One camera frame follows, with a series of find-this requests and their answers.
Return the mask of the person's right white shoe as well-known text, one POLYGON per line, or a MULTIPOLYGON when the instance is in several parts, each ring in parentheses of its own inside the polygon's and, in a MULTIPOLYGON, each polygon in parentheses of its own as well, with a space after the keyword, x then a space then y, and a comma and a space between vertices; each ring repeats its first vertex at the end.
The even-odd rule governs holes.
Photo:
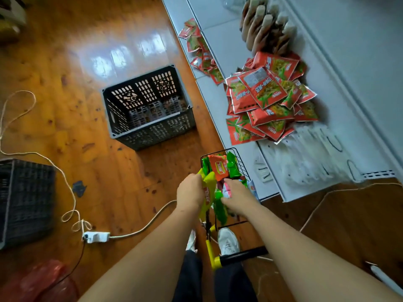
POLYGON ((232 255, 241 251, 236 235, 229 228, 219 229, 218 245, 221 256, 232 255))

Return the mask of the red plastic bag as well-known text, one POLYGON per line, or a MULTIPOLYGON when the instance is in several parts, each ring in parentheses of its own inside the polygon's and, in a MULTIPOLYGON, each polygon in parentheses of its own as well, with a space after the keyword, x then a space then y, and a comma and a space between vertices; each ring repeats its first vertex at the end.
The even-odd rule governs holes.
POLYGON ((78 302, 68 267, 51 259, 13 274, 0 286, 0 302, 78 302))

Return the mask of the white power strip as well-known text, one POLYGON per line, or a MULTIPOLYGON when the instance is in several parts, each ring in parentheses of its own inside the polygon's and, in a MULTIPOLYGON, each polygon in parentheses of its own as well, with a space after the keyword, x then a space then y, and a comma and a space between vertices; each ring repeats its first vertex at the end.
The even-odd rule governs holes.
POLYGON ((95 232, 95 231, 87 231, 82 235, 82 240, 87 243, 106 243, 110 240, 109 232, 95 232))

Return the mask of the yellow snack packet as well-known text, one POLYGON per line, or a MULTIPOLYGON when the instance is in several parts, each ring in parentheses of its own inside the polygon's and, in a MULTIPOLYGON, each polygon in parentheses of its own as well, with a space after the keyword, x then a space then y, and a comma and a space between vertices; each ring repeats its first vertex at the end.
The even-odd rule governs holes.
POLYGON ((208 175, 205 175, 203 168, 199 170, 198 174, 200 174, 202 177, 202 189, 204 192, 204 202, 201 207, 199 219, 204 222, 206 221, 206 213, 210 210, 211 205, 214 203, 215 200, 217 179, 214 172, 209 172, 208 175))

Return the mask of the person's right hand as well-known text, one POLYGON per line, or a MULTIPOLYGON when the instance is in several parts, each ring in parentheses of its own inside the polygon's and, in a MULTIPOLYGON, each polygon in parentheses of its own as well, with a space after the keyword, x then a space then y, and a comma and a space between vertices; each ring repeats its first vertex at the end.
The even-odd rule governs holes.
POLYGON ((261 206, 250 190, 245 187, 245 191, 231 191, 231 198, 222 198, 222 203, 237 215, 249 219, 261 206))

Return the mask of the pile of small red packets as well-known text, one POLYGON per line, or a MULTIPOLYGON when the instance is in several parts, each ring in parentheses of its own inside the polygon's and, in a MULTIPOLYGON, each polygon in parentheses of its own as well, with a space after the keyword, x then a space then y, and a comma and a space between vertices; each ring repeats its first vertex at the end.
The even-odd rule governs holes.
POLYGON ((194 18, 184 22, 179 38, 186 42, 186 51, 191 56, 190 66, 209 76, 216 85, 222 84, 224 78, 194 18))

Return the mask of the dark grey plastic crate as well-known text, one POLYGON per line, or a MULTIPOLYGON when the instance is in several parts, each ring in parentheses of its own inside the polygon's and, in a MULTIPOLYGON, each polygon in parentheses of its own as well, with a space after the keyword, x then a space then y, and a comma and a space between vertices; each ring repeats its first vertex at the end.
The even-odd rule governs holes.
POLYGON ((0 250, 31 243, 54 228, 52 166, 0 159, 0 250))

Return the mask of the white metal shelf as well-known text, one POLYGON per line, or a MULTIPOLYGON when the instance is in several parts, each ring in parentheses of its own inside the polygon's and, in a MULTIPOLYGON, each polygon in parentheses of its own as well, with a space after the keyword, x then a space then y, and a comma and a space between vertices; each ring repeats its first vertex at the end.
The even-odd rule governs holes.
MULTIPOLYGON (((240 15, 220 0, 162 0, 175 31, 194 18, 218 68, 229 77, 251 52, 239 31, 240 15)), ((307 85, 318 94, 317 108, 351 154, 366 179, 403 181, 403 0, 278 0, 280 11, 297 26, 295 53, 308 65, 307 85)), ((224 120, 225 93, 207 77, 198 88, 224 147, 230 145, 224 120)), ((291 187, 270 157, 268 142, 236 146, 260 200, 281 195, 284 202, 341 181, 291 187), (261 152, 272 180, 262 183, 253 171, 261 152)))

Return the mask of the person's white shoe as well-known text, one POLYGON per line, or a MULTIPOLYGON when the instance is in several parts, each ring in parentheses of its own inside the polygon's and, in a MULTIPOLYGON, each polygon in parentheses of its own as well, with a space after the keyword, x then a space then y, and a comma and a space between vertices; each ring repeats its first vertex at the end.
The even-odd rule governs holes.
POLYGON ((196 232, 194 229, 192 229, 189 239, 188 239, 186 249, 185 249, 186 251, 191 251, 191 252, 197 254, 198 250, 196 249, 196 246, 195 246, 196 239, 197 239, 196 232))
POLYGON ((221 256, 232 255, 241 251, 236 235, 229 228, 219 229, 218 245, 221 256))

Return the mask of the row of brown packets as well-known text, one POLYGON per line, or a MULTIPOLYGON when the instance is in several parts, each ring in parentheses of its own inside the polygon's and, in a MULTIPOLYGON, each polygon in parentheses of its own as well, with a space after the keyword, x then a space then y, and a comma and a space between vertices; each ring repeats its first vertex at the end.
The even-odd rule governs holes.
POLYGON ((258 52, 287 57, 297 33, 277 0, 245 0, 239 30, 253 57, 258 52))

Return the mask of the person's left forearm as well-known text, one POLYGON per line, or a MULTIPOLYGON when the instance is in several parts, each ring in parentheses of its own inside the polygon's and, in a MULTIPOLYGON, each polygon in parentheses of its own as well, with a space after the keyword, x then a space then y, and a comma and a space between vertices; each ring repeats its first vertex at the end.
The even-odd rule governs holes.
POLYGON ((96 281, 79 302, 171 302, 199 207, 174 212, 96 281))

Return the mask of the black perforated plastic crate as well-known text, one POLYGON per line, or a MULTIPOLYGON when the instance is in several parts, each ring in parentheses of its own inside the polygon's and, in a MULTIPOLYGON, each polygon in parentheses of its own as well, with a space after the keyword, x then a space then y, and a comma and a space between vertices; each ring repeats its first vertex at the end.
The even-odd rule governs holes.
POLYGON ((173 64, 101 93, 110 137, 134 151, 196 128, 192 102, 173 64))

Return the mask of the person's left white shoe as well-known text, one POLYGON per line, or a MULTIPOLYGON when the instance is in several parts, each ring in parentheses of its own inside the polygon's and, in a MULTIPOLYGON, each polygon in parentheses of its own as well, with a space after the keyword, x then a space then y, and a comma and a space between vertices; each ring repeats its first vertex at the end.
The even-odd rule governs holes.
POLYGON ((186 251, 191 251, 191 252, 197 254, 198 250, 196 249, 196 246, 195 246, 196 239, 197 239, 196 232, 194 229, 192 229, 189 239, 188 239, 186 249, 185 249, 186 251))

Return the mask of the person's right forearm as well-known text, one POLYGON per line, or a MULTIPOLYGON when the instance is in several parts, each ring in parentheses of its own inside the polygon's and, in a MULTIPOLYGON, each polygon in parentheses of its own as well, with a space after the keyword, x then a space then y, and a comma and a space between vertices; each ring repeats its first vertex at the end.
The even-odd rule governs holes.
POLYGON ((252 201, 242 213, 263 240, 297 302, 403 302, 385 284, 252 201))

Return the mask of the blue white snack packet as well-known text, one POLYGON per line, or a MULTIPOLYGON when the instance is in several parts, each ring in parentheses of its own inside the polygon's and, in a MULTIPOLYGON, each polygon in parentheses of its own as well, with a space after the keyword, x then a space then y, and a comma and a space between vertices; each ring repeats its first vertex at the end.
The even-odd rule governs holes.
POLYGON ((247 187, 258 202, 260 202, 253 180, 247 181, 247 187))

